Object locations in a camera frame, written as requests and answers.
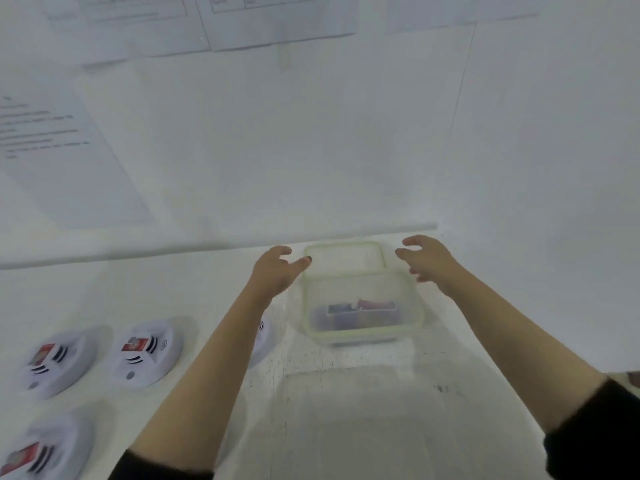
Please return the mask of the person's left hand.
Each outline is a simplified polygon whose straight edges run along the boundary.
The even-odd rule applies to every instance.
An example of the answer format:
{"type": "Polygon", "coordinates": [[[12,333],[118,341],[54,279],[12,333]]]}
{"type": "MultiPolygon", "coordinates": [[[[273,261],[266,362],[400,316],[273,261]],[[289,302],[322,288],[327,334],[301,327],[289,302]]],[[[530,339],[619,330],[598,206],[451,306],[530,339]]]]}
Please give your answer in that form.
{"type": "Polygon", "coordinates": [[[285,257],[290,254],[292,249],[284,245],[267,250],[253,266],[243,296],[252,303],[267,307],[274,298],[286,291],[293,284],[286,279],[288,260],[285,257]]]}

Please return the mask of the person's right hand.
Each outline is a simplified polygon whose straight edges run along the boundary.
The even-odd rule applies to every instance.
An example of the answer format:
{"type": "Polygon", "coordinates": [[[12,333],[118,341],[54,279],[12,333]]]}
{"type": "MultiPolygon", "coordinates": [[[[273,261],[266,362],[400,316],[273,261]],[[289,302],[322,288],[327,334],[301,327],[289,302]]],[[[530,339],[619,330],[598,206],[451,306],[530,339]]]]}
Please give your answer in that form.
{"type": "Polygon", "coordinates": [[[409,268],[418,282],[432,282],[444,295],[455,296],[467,270],[442,242],[427,235],[413,235],[405,238],[400,248],[417,250],[417,266],[409,268]]]}

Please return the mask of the person's left forearm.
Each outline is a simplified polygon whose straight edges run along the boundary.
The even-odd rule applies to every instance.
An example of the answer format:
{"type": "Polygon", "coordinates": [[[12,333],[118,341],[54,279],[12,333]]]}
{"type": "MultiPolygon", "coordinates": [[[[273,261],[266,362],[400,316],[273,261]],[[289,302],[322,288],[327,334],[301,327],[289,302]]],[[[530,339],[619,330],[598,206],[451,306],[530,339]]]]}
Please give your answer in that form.
{"type": "Polygon", "coordinates": [[[213,469],[270,302],[248,288],[240,293],[129,452],[182,471],[213,469]]]}

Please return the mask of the person's right forearm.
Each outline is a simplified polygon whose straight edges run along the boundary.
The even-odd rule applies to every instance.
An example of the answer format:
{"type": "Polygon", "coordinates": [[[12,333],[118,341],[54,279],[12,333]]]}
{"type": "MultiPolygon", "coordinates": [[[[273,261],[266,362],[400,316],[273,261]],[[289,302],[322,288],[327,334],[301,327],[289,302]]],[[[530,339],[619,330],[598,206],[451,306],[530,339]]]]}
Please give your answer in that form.
{"type": "Polygon", "coordinates": [[[544,433],[559,427],[607,376],[540,328],[466,269],[446,294],[544,433]]]}

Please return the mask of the red battery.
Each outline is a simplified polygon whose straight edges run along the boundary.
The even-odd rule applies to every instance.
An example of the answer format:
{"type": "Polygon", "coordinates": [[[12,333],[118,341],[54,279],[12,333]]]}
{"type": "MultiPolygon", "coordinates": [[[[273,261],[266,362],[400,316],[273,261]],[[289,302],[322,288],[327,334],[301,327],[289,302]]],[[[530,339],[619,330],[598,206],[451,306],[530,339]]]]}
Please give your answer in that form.
{"type": "Polygon", "coordinates": [[[393,301],[370,301],[359,299],[356,304],[359,313],[365,315],[395,315],[398,308],[393,301]]]}

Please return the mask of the dark blue battery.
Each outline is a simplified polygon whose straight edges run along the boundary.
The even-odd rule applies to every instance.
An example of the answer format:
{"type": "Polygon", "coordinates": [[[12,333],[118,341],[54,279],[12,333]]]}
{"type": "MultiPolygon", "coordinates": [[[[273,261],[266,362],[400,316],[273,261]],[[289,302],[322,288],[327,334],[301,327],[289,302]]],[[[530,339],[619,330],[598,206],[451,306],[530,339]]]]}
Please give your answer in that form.
{"type": "Polygon", "coordinates": [[[318,306],[311,313],[309,325],[318,332],[356,330],[360,310],[351,303],[318,306]]]}

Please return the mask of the clear green-rimmed plastic container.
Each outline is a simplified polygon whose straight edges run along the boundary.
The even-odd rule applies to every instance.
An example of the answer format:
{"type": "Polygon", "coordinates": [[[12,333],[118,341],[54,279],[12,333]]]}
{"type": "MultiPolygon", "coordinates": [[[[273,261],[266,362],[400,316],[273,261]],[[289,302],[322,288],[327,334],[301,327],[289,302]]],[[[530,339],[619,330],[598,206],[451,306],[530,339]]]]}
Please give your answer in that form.
{"type": "Polygon", "coordinates": [[[424,302],[410,277],[396,269],[304,277],[302,328],[325,346],[377,343],[419,330],[424,302]]]}

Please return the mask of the white round smoke detector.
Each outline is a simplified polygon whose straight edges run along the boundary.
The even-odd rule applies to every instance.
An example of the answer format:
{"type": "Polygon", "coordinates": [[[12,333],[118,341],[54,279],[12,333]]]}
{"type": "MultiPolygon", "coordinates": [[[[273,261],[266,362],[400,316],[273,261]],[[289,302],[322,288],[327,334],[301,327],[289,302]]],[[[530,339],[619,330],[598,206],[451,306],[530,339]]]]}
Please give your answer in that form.
{"type": "Polygon", "coordinates": [[[257,336],[254,341],[249,369],[263,361],[273,350],[275,343],[273,323],[264,315],[260,320],[257,336]]]}
{"type": "Polygon", "coordinates": [[[20,362],[20,387],[39,400],[58,395],[86,375],[97,350],[88,330],[63,331],[41,340],[27,348],[20,362]]]}
{"type": "Polygon", "coordinates": [[[173,370],[182,348],[182,333],[171,321],[140,323],[115,342],[111,378],[126,388],[149,387],[173,370]]]}
{"type": "Polygon", "coordinates": [[[94,438],[94,421],[78,413],[36,422],[0,452],[0,480],[78,480],[94,438]]]}

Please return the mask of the white printed paper sheet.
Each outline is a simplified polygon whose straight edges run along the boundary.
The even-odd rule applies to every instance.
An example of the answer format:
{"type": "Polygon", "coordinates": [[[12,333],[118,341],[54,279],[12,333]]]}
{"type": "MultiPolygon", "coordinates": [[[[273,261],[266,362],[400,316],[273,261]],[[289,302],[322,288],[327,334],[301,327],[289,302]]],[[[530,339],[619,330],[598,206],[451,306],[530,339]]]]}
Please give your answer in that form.
{"type": "Polygon", "coordinates": [[[65,230],[153,217],[84,104],[59,81],[0,81],[0,170],[65,230]]]}
{"type": "Polygon", "coordinates": [[[213,52],[356,33],[358,0],[196,0],[213,52]]]}
{"type": "Polygon", "coordinates": [[[196,0],[37,0],[65,64],[210,49],[196,0]]]}

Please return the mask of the black sleeve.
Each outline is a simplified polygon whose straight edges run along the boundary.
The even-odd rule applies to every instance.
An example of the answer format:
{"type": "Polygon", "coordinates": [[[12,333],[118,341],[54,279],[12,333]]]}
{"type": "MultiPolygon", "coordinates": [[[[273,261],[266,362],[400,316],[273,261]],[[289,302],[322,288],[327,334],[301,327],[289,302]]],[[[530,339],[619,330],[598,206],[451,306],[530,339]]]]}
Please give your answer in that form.
{"type": "Polygon", "coordinates": [[[640,397],[606,380],[543,446],[554,480],[640,480],[640,397]]]}
{"type": "Polygon", "coordinates": [[[121,455],[108,480],[214,480],[214,472],[160,465],[128,449],[121,455]]]}

